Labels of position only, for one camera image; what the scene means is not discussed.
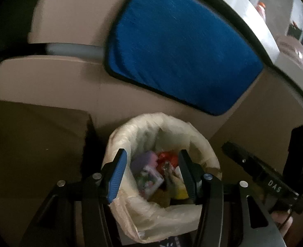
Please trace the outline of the person's right hand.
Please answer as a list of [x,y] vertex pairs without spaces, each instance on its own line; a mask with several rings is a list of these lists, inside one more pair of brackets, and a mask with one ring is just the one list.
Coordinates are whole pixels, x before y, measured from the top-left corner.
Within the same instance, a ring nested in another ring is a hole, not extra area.
[[271,213],[271,217],[275,222],[276,226],[278,227],[280,234],[282,235],[282,237],[284,237],[293,223],[292,213],[290,211],[274,211]]

